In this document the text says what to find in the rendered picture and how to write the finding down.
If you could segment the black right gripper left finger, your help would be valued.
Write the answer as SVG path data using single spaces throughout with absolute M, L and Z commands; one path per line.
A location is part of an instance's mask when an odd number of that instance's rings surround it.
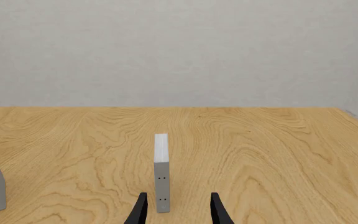
M 147 193 L 141 192 L 124 224 L 145 224 L 147 218 Z

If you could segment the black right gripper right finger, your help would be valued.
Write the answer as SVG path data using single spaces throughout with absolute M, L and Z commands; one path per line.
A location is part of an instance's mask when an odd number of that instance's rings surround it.
M 234 224 L 217 192 L 211 193 L 210 210 L 213 224 Z

